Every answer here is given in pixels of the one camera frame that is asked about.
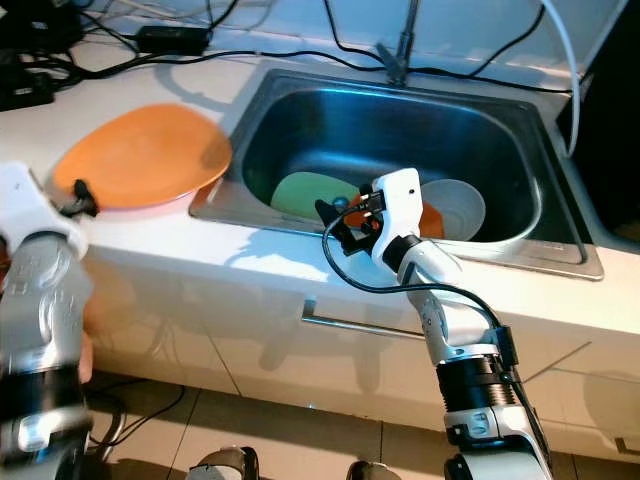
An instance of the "orange plate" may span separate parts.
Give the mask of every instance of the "orange plate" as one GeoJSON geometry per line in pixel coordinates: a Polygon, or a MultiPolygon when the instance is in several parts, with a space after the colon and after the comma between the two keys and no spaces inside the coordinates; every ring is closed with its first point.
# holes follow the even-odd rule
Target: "orange plate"
{"type": "Polygon", "coordinates": [[[220,127],[180,105],[133,110],[76,144],[57,165],[56,186],[86,181],[101,208],[167,202],[222,175],[231,144],[220,127]]]}
{"type": "MultiPolygon", "coordinates": [[[[360,195],[356,195],[349,207],[353,207],[360,203],[360,195]]],[[[362,212],[355,212],[347,215],[344,219],[344,223],[350,227],[360,228],[367,218],[362,212]]],[[[427,238],[444,238],[444,227],[442,224],[442,215],[431,204],[422,202],[422,216],[420,217],[420,236],[427,238]]]]}

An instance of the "floor tile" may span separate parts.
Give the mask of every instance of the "floor tile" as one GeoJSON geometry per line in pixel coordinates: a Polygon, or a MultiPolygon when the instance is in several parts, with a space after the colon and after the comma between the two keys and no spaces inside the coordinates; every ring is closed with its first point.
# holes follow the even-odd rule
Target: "floor tile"
{"type": "MultiPolygon", "coordinates": [[[[441,480],[444,463],[458,453],[442,432],[383,425],[382,462],[402,480],[441,480]]],[[[553,453],[554,480],[576,480],[571,455],[553,453]]]]}
{"type": "MultiPolygon", "coordinates": [[[[98,373],[88,390],[95,391],[128,380],[131,377],[98,373]]],[[[178,385],[141,381],[109,389],[107,393],[122,400],[128,412],[128,425],[166,407],[179,397],[180,392],[178,385]]],[[[112,480],[164,480],[167,477],[198,392],[198,389],[187,388],[180,403],[146,422],[129,439],[113,448],[109,455],[112,480]]],[[[92,436],[102,440],[113,418],[112,401],[93,396],[89,397],[89,405],[94,419],[92,436]]]]}
{"type": "Polygon", "coordinates": [[[578,480],[637,480],[640,478],[640,465],[635,463],[614,462],[579,455],[574,458],[578,480]]]}
{"type": "Polygon", "coordinates": [[[271,480],[345,478],[354,461],[378,461],[380,423],[202,391],[171,480],[223,446],[251,446],[271,480]]]}

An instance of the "white countertop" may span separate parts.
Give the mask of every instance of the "white countertop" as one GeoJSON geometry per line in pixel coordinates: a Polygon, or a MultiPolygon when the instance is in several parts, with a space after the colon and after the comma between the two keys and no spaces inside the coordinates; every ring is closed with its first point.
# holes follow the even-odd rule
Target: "white countertop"
{"type": "MultiPolygon", "coordinates": [[[[76,57],[83,64],[117,62],[124,55],[112,46],[83,44],[76,57]]],[[[188,66],[146,66],[116,77],[85,81],[57,95],[55,103],[0,113],[0,161],[30,165],[45,181],[56,163],[76,142],[105,122],[137,107],[162,102],[183,103],[220,123],[230,133],[270,65],[381,79],[319,62],[274,62],[256,58],[214,60],[188,66]]],[[[470,91],[448,79],[413,80],[431,89],[470,91]]],[[[558,108],[551,96],[473,84],[474,93],[519,98],[535,103],[543,118],[558,108]]],[[[553,130],[551,121],[547,128],[553,130]]],[[[559,139],[552,135],[557,148],[559,139]]],[[[326,264],[317,237],[261,230],[189,217],[192,195],[174,202],[129,212],[103,212],[83,220],[94,247],[129,252],[132,262],[173,266],[185,272],[208,269],[215,276],[239,278],[255,274],[267,282],[285,284],[299,279],[310,294],[323,291],[366,295],[367,301],[404,305],[403,296],[373,298],[354,293],[326,264]]],[[[640,256],[597,248],[604,268],[599,282],[462,261],[460,285],[483,297],[499,313],[529,317],[532,321],[561,322],[640,334],[640,256]]],[[[362,281],[390,282],[366,255],[344,262],[362,281]]]]}

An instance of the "stainless steel sink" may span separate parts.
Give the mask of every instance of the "stainless steel sink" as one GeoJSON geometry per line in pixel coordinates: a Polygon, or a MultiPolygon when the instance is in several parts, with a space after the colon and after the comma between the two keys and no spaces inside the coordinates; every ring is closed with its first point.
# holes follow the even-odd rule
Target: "stainless steel sink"
{"type": "Polygon", "coordinates": [[[439,240],[448,252],[602,277],[584,222],[530,104],[272,70],[231,141],[230,170],[198,193],[190,208],[194,217],[318,234],[320,222],[269,206],[287,175],[316,172],[360,185],[415,167],[422,183],[456,178],[484,197],[482,228],[469,242],[439,240]]]}

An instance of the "drawer handle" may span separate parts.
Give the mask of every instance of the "drawer handle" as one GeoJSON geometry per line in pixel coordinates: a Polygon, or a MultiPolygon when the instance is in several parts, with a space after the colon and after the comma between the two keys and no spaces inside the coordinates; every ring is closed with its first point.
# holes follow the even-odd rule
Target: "drawer handle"
{"type": "Polygon", "coordinates": [[[301,320],[305,323],[312,323],[314,325],[324,325],[327,327],[343,328],[345,330],[355,330],[358,332],[372,333],[374,335],[382,335],[384,337],[411,338],[413,340],[420,340],[424,342],[424,335],[422,335],[421,333],[415,333],[408,330],[400,330],[390,327],[363,325],[361,323],[349,322],[347,320],[337,320],[335,318],[319,317],[314,313],[315,308],[315,300],[305,300],[301,320]]]}
{"type": "Polygon", "coordinates": [[[618,449],[618,453],[625,453],[627,455],[637,455],[640,456],[640,450],[634,450],[633,448],[627,448],[627,444],[622,437],[616,437],[613,439],[616,442],[616,448],[618,449]]]}

